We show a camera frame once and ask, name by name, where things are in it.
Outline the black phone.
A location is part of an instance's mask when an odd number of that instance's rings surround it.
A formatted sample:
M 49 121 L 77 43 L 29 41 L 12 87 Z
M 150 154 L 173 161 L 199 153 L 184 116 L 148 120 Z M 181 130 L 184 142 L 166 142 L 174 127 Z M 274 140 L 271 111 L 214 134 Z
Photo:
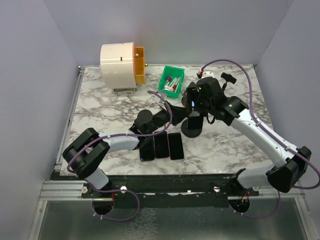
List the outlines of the black phone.
M 149 140 L 139 149 L 139 158 L 142 162 L 153 161 L 156 158 L 154 140 Z

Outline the purple edged phone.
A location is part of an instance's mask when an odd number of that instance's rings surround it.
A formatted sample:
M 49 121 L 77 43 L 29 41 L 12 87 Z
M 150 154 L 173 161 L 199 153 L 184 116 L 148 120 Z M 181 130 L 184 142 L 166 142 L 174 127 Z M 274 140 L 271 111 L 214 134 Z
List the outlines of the purple edged phone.
M 154 136 L 154 149 L 157 159 L 168 158 L 170 156 L 168 134 L 166 131 Z

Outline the brown base phone stand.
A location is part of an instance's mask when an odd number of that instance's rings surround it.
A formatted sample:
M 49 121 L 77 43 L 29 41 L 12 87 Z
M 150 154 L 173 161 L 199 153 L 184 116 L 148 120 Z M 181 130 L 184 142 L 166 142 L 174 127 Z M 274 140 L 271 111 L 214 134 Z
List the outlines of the brown base phone stand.
M 181 104 L 186 108 L 188 106 L 187 90 L 185 90 L 181 95 Z

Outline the black phone stand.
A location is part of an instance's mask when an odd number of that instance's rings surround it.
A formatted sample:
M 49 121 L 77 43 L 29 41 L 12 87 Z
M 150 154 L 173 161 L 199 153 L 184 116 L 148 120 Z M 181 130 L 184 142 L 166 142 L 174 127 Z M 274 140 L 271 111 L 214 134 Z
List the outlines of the black phone stand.
M 188 118 L 186 120 L 184 120 L 182 125 L 181 125 L 181 131 L 186 137 L 188 137 L 188 138 L 196 138 L 202 133 L 203 122 L 202 122 L 202 128 L 201 129 L 188 129 L 187 128 L 187 123 L 188 123 Z
M 225 72 L 223 72 L 220 75 L 220 77 L 225 80 L 225 83 L 222 86 L 222 91 L 223 92 L 227 88 L 228 83 L 231 83 L 231 84 L 234 85 L 237 82 L 237 79 L 235 77 L 233 77 L 231 74 L 228 74 L 228 73 L 225 73 Z

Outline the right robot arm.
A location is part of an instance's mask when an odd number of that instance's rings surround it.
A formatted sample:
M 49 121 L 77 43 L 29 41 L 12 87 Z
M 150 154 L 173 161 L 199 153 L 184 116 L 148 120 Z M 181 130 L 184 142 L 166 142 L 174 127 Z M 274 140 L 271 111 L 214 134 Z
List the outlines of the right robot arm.
M 256 169 L 241 169 L 230 182 L 229 189 L 240 196 L 247 189 L 271 186 L 288 193 L 306 172 L 311 150 L 298 148 L 279 136 L 263 121 L 252 117 L 248 105 L 237 96 L 227 97 L 224 87 L 211 76 L 191 82 L 184 92 L 187 112 L 210 114 L 241 132 L 260 148 L 272 165 Z

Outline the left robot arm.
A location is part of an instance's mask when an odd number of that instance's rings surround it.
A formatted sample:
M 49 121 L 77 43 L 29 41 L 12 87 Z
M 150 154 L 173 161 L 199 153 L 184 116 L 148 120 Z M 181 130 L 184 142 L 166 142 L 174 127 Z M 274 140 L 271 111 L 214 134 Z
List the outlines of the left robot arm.
M 100 136 L 94 128 L 87 128 L 63 151 L 62 157 L 68 163 L 68 171 L 91 184 L 94 193 L 103 198 L 110 193 L 111 181 L 99 165 L 108 153 L 140 149 L 161 133 L 159 128 L 176 126 L 187 116 L 185 107 L 171 104 L 156 114 L 144 109 L 127 132 Z

